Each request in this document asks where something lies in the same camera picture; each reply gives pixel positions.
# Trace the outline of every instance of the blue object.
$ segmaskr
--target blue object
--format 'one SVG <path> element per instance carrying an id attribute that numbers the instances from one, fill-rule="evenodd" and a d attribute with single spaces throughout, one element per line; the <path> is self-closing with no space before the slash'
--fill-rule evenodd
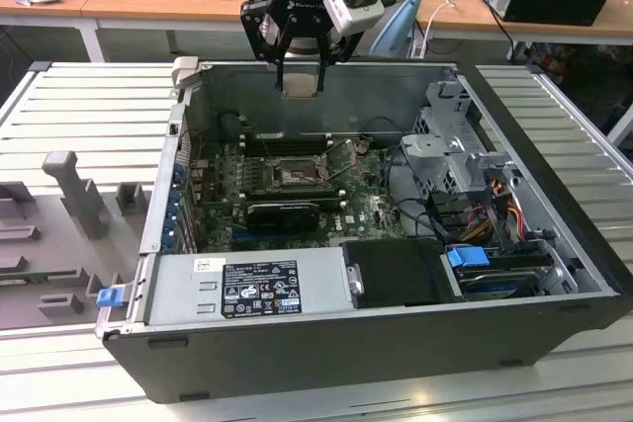
<path id="1" fill-rule="evenodd" d="M 389 19 L 369 48 L 369 54 L 393 57 L 400 53 L 410 35 L 419 4 L 422 0 L 406 0 Z"/>
<path id="2" fill-rule="evenodd" d="M 487 267 L 491 264 L 483 247 L 455 247 L 446 253 L 451 267 Z"/>
<path id="3" fill-rule="evenodd" d="M 182 182 L 187 174 L 187 169 L 181 163 L 174 165 L 174 182 Z"/>
<path id="4" fill-rule="evenodd" d="M 97 294 L 97 306 L 104 308 L 107 306 L 123 306 L 123 288 L 101 289 Z"/>

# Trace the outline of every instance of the black wire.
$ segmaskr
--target black wire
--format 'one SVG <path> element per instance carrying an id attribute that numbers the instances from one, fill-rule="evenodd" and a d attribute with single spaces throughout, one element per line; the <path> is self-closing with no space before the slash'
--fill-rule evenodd
<path id="1" fill-rule="evenodd" d="M 9 39 L 9 41 L 14 45 L 14 47 L 17 48 L 20 51 L 20 53 L 23 54 L 30 62 L 35 61 L 15 40 L 13 40 L 13 37 L 9 35 L 9 31 L 5 29 L 4 27 L 2 27 L 2 33 L 4 34 L 2 38 L 6 37 L 7 39 Z"/>
<path id="2" fill-rule="evenodd" d="M 394 207 L 396 207 L 396 208 L 398 209 L 398 211 L 399 211 L 399 212 L 400 212 L 403 216 L 408 217 L 409 219 L 412 219 L 414 222 L 417 222 L 417 223 L 421 224 L 422 226 L 424 226 L 424 227 L 426 227 L 426 228 L 430 229 L 431 231 L 434 231 L 433 227 L 432 227 L 429 223 L 422 221 L 421 219 L 419 219 L 419 218 L 415 217 L 415 216 L 414 216 L 413 214 L 411 214 L 410 212 L 403 210 L 403 209 L 399 206 L 399 204 L 400 204 L 400 203 L 403 203 L 404 201 L 408 201 L 408 200 L 417 200 L 417 199 L 404 199 L 404 200 L 400 200 L 399 202 L 396 202 L 396 201 L 394 200 L 394 197 L 392 196 L 392 192 L 391 192 L 391 190 L 390 190 L 390 178 L 389 178 L 389 177 L 390 177 L 390 175 L 391 175 L 391 173 L 392 173 L 392 167 L 394 166 L 394 159 L 396 158 L 396 155 L 398 155 L 398 152 L 402 152 L 403 154 L 405 154 L 405 152 L 403 151 L 403 149 L 402 149 L 402 146 L 401 146 L 401 145 L 397 145 L 397 146 L 396 146 L 396 149 L 394 149 L 394 151 L 393 151 L 393 153 L 392 153 L 392 156 L 391 156 L 391 158 L 390 158 L 390 160 L 389 160 L 389 164 L 387 165 L 387 170 L 385 171 L 385 192 L 386 192 L 386 194 L 387 194 L 387 198 L 388 198 L 388 199 L 389 199 L 389 201 L 392 203 L 392 205 L 393 205 Z"/>
<path id="3" fill-rule="evenodd" d="M 360 129 L 358 130 L 359 133 L 364 134 L 366 133 L 365 128 L 371 124 L 373 121 L 385 121 L 386 123 L 391 124 L 399 133 L 401 133 L 402 135 L 407 135 L 407 132 L 405 132 L 404 130 L 402 130 L 401 127 L 399 127 L 396 123 L 394 123 L 393 120 L 391 120 L 390 118 L 388 118 L 387 116 L 374 116 L 372 118 L 369 118 L 365 124 L 363 124 L 362 127 L 360 127 Z"/>
<path id="4" fill-rule="evenodd" d="M 488 5 L 488 8 L 490 9 L 491 14 L 493 15 L 495 22 L 497 22 L 498 27 L 501 29 L 503 34 L 507 37 L 507 40 L 510 42 L 510 63 L 514 64 L 514 40 L 509 35 L 509 33 L 505 30 L 501 22 L 498 20 L 497 12 L 495 12 L 495 9 L 493 9 L 493 6 L 491 5 L 491 0 L 486 0 L 486 4 Z"/>

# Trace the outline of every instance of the cable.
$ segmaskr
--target cable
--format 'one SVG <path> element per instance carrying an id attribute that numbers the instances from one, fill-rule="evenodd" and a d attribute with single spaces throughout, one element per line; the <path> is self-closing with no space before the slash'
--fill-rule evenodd
<path id="1" fill-rule="evenodd" d="M 363 124 L 362 127 L 360 127 L 360 129 L 358 130 L 358 133 L 360 134 L 364 134 L 366 133 L 365 128 L 371 124 L 373 121 L 385 121 L 386 123 L 391 124 L 395 130 L 397 130 L 399 133 L 401 133 L 402 135 L 407 135 L 407 132 L 405 132 L 404 130 L 402 130 L 401 127 L 399 127 L 392 119 L 388 118 L 387 116 L 373 116 L 371 118 L 369 118 L 365 124 Z"/>
<path id="2" fill-rule="evenodd" d="M 419 58 L 420 59 L 424 59 L 424 56 L 426 55 L 426 48 L 427 48 L 427 45 L 428 45 L 428 33 L 431 30 L 431 25 L 433 25 L 433 20 L 435 19 L 435 16 L 439 13 L 439 11 L 442 10 L 443 8 L 445 8 L 445 7 L 453 7 L 453 8 L 455 8 L 455 4 L 453 4 L 449 0 L 444 0 L 444 3 L 441 4 L 441 5 L 438 5 L 437 8 L 431 14 L 430 19 L 428 19 L 428 24 L 426 24 L 426 31 L 422 35 L 422 50 L 419 53 Z"/>
<path id="3" fill-rule="evenodd" d="M 239 227 L 240 229 L 244 229 L 244 230 L 250 232 L 250 229 L 248 229 L 246 226 L 242 226 L 241 224 L 237 224 L 236 222 L 230 222 L 228 225 L 230 227 Z"/>
<path id="4" fill-rule="evenodd" d="M 392 196 L 392 192 L 390 190 L 390 175 L 392 173 L 392 167 L 394 166 L 394 159 L 396 158 L 396 155 L 398 155 L 398 152 L 401 151 L 402 153 L 405 153 L 402 150 L 402 147 L 400 145 L 396 146 L 396 149 L 394 150 L 394 152 L 392 153 L 392 156 L 389 160 L 389 164 L 387 165 L 387 170 L 385 172 L 385 192 L 387 194 L 387 198 L 389 199 L 389 201 L 392 203 L 392 205 L 394 207 L 396 207 L 398 209 L 398 211 L 405 217 L 408 217 L 409 219 L 412 219 L 414 222 L 421 224 L 422 226 L 430 229 L 431 231 L 435 231 L 435 229 L 433 228 L 433 226 L 431 226 L 429 223 L 422 221 L 421 219 L 419 219 L 418 217 L 415 217 L 413 214 L 411 214 L 408 211 L 403 210 L 400 206 L 399 203 L 403 203 L 404 200 L 400 200 L 399 202 L 396 202 L 394 200 L 394 197 Z"/>
<path id="5" fill-rule="evenodd" d="M 2 42 L 0 42 L 0 48 L 2 48 L 2 50 L 4 51 L 4 53 L 7 55 L 7 58 L 9 58 L 9 67 L 7 68 L 7 75 L 9 77 L 9 82 L 12 85 L 16 84 L 15 79 L 13 79 L 13 56 L 11 55 L 11 53 L 7 50 L 7 47 L 2 44 Z"/>
<path id="6" fill-rule="evenodd" d="M 453 8 L 456 8 L 456 5 L 454 3 L 452 3 L 449 0 L 444 0 L 444 3 L 439 5 L 439 6 L 437 6 L 437 8 L 431 14 L 430 19 L 428 19 L 428 24 L 426 24 L 426 31 L 423 34 L 424 38 L 422 39 L 422 50 L 421 50 L 421 52 L 419 54 L 419 58 L 420 59 L 424 59 L 424 56 L 426 55 L 426 49 L 427 49 L 427 45 L 428 45 L 428 33 L 430 32 L 431 25 L 433 24 L 433 20 L 435 19 L 435 16 L 439 13 L 440 10 L 442 10 L 445 7 L 449 7 L 449 6 L 453 7 Z"/>
<path id="7" fill-rule="evenodd" d="M 11 35 L 9 35 L 9 30 L 5 29 L 4 27 L 2 28 L 2 33 L 4 34 L 2 37 L 0 37 L 0 39 L 4 39 L 5 37 L 7 39 L 9 39 L 9 41 L 14 45 L 15 48 L 17 48 L 31 63 L 33 63 L 35 60 L 31 58 L 31 56 L 20 46 L 19 43 L 17 43 L 15 40 L 13 40 L 13 37 L 11 37 Z"/>
<path id="8" fill-rule="evenodd" d="M 419 20 L 415 19 L 415 24 L 417 25 L 417 30 L 419 31 L 419 34 L 422 35 L 422 38 L 424 38 L 424 30 L 422 29 L 422 25 L 419 24 Z M 459 49 L 459 47 L 462 45 L 463 41 L 462 40 L 458 40 L 457 44 L 455 44 L 455 46 L 451 49 L 449 49 L 448 51 L 437 51 L 433 48 L 431 48 L 430 42 L 426 43 L 426 49 L 428 49 L 431 53 L 434 54 L 452 54 L 455 51 L 457 51 Z"/>
<path id="9" fill-rule="evenodd" d="M 501 22 L 498 20 L 497 13 L 495 12 L 495 10 L 493 9 L 493 6 L 491 5 L 491 0 L 486 0 L 486 4 L 488 5 L 488 8 L 490 9 L 491 14 L 493 15 L 495 22 L 497 22 L 498 27 L 501 29 L 503 34 L 507 37 L 508 41 L 510 42 L 510 64 L 514 64 L 514 40 L 509 35 L 509 33 L 505 30 Z"/>

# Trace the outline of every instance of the power supply label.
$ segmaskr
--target power supply label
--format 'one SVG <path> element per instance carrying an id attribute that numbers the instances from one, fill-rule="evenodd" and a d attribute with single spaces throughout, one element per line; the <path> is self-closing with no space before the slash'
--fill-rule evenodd
<path id="1" fill-rule="evenodd" d="M 224 318 L 301 313 L 297 261 L 226 264 L 222 274 Z"/>

